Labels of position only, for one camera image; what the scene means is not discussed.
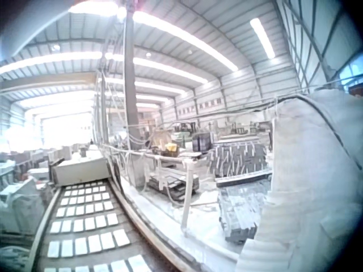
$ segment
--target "white stone tile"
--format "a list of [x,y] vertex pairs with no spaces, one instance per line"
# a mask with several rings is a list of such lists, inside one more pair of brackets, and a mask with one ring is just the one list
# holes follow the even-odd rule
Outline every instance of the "white stone tile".
[[100,200],[102,200],[101,194],[94,194],[93,195],[93,200],[94,201],[100,201]]
[[99,252],[102,250],[100,236],[92,235],[88,237],[88,247],[90,248],[90,253]]
[[93,204],[86,205],[86,214],[92,214],[95,212],[95,208]]
[[151,272],[141,255],[128,258],[133,272]]
[[49,248],[48,248],[48,258],[58,258],[59,257],[59,246],[60,246],[60,242],[59,241],[51,241],[49,243]]
[[84,255],[88,253],[86,238],[78,238],[74,241],[75,254]]
[[72,227],[72,220],[64,220],[61,232],[70,232]]
[[73,216],[75,213],[75,207],[69,207],[67,209],[67,213],[66,213],[66,216]]
[[127,265],[124,260],[111,262],[112,272],[129,272]]
[[71,197],[69,200],[69,205],[75,205],[77,203],[77,197]]
[[73,223],[73,232],[83,231],[83,219],[77,219]]
[[61,230],[62,221],[55,221],[52,223],[52,227],[50,228],[50,233],[59,233]]
[[110,232],[103,233],[100,236],[103,250],[115,247],[115,243],[113,242],[112,234]]
[[85,202],[85,197],[84,196],[77,198],[77,204],[83,204],[84,202]]
[[73,256],[73,241],[63,240],[62,241],[62,257],[72,257]]
[[116,243],[119,247],[130,244],[130,240],[128,239],[125,231],[123,229],[118,229],[113,232],[113,235],[116,239]]
[[104,215],[96,216],[96,226],[98,228],[103,228],[103,227],[107,226],[106,218],[104,217]]
[[82,206],[78,206],[77,209],[75,210],[75,214],[76,215],[83,215],[85,214],[85,207]]
[[63,217],[63,216],[64,216],[65,211],[66,211],[66,208],[59,208],[59,209],[57,210],[56,217]]
[[86,202],[92,202],[93,201],[93,195],[86,195]]
[[112,210],[113,209],[113,204],[111,201],[105,201],[103,202],[104,204],[104,209],[107,211],[107,210]]
[[93,267],[93,271],[94,272],[109,272],[108,265],[106,265],[105,263],[101,264],[101,265],[95,265]]
[[102,199],[103,199],[103,200],[107,200],[107,199],[109,199],[109,193],[103,193],[103,194],[102,194]]
[[116,214],[108,214],[107,215],[107,222],[108,222],[109,226],[117,225],[119,223],[119,221],[117,220],[117,215]]
[[85,227],[86,227],[86,231],[94,230],[96,228],[95,227],[95,218],[94,217],[86,218]]
[[77,266],[75,272],[90,272],[88,266]]
[[95,212],[98,212],[98,211],[103,211],[103,205],[102,205],[102,202],[101,202],[101,203],[96,203],[96,204],[95,204]]

